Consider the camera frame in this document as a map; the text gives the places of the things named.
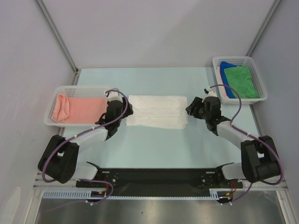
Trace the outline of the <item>white towel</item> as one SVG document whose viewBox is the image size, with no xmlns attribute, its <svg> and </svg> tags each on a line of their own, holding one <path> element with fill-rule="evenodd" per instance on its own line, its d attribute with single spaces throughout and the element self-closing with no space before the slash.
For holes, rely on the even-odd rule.
<svg viewBox="0 0 299 224">
<path fill-rule="evenodd" d="M 127 126 L 181 130 L 188 124 L 186 97 L 130 95 L 128 100 L 133 114 L 126 118 Z"/>
</svg>

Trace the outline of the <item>green towel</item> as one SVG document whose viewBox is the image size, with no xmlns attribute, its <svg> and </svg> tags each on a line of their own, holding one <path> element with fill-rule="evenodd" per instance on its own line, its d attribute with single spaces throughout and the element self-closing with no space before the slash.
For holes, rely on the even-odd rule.
<svg viewBox="0 0 299 224">
<path fill-rule="evenodd" d="M 236 90 L 240 98 L 258 98 L 248 66 L 225 68 L 224 74 L 228 85 Z"/>
</svg>

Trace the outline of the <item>pink terry towel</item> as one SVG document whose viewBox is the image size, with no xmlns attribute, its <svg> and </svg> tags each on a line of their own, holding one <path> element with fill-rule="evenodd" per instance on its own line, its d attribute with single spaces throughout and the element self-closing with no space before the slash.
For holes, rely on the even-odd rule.
<svg viewBox="0 0 299 224">
<path fill-rule="evenodd" d="M 51 118 L 57 123 L 94 124 L 106 111 L 106 98 L 70 98 L 59 94 Z"/>
</svg>

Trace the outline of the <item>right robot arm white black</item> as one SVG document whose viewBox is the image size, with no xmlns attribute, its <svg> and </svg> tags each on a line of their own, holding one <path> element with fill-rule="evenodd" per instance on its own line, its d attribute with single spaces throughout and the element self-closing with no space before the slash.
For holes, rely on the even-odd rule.
<svg viewBox="0 0 299 224">
<path fill-rule="evenodd" d="M 270 136 L 256 137 L 235 126 L 231 119 L 221 113 L 221 102 L 218 97 L 195 97 L 186 107 L 189 116 L 205 121 L 207 129 L 214 135 L 220 136 L 241 151 L 241 162 L 221 166 L 221 172 L 215 176 L 219 187 L 227 187 L 232 179 L 245 179 L 250 183 L 264 182 L 279 176 L 279 184 L 283 179 L 282 165 Z"/>
</svg>

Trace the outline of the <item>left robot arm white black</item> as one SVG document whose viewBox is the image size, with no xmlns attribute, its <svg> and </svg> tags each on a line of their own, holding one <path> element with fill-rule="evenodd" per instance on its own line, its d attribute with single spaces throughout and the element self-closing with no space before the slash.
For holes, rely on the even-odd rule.
<svg viewBox="0 0 299 224">
<path fill-rule="evenodd" d="M 69 139 L 58 134 L 52 136 L 38 163 L 43 181 L 68 182 L 78 169 L 79 151 L 112 138 L 118 131 L 122 119 L 132 114 L 132 105 L 126 97 L 122 101 L 109 101 L 107 111 L 100 116 L 96 126 Z"/>
</svg>

